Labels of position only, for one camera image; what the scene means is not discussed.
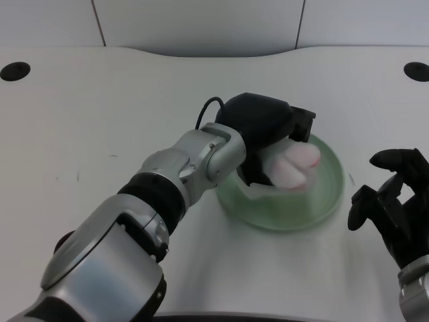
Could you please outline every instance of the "pink object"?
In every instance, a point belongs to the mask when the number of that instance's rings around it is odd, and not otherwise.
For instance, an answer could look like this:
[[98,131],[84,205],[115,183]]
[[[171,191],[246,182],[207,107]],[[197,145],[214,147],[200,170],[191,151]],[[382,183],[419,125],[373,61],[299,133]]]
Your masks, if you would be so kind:
[[305,192],[315,180],[320,150],[313,144],[282,139],[259,152],[262,171],[279,189]]

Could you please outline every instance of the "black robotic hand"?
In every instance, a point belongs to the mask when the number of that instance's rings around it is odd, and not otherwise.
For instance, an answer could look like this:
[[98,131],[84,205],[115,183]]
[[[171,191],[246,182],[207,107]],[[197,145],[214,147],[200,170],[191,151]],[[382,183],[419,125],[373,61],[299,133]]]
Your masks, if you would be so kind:
[[290,106],[285,101],[243,93],[219,109],[216,123],[232,127],[245,142],[246,160],[238,169],[243,181],[247,185],[252,182],[272,185],[262,173],[262,163],[256,152],[287,136],[297,142],[307,142],[315,117],[315,113]]
[[[348,226],[357,230],[370,218],[402,269],[429,254],[429,163],[417,149],[381,151],[370,163],[396,174],[378,191],[364,185],[355,193]],[[414,196],[402,205],[404,183]]]

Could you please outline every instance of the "white wall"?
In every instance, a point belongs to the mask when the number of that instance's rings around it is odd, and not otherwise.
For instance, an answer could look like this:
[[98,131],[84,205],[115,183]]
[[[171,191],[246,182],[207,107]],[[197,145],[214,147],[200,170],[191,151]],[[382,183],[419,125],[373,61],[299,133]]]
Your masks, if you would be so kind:
[[261,56],[296,45],[303,0],[95,0],[108,46]]
[[[108,46],[177,56],[295,48],[304,0],[94,0]],[[91,0],[0,0],[0,47],[102,46]],[[306,0],[298,47],[429,46],[429,0]]]
[[298,47],[429,46],[429,0],[306,0]]
[[90,0],[0,0],[0,47],[102,45]]

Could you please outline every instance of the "black hole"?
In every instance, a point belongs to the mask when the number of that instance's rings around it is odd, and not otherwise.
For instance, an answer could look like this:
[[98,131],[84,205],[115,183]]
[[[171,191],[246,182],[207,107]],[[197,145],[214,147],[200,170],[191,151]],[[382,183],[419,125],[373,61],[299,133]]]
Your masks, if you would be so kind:
[[13,62],[1,70],[0,78],[7,82],[19,81],[28,75],[30,69],[26,62]]
[[422,62],[409,62],[404,66],[404,73],[418,82],[429,82],[429,66]]

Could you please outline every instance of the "black cable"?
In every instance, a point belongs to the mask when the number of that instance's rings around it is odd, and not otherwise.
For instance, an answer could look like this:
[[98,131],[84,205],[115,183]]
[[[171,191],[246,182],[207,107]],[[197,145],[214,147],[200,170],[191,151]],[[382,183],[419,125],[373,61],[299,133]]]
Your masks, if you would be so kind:
[[204,115],[207,107],[213,103],[214,101],[217,101],[219,103],[219,105],[221,106],[221,111],[222,113],[225,112],[225,105],[223,104],[223,101],[221,98],[219,97],[212,97],[211,99],[209,99],[205,104],[204,107],[202,108],[200,115],[198,116],[198,119],[196,120],[196,125],[195,125],[195,129],[199,129],[200,128],[200,124],[201,124],[201,120],[202,120],[202,116]]

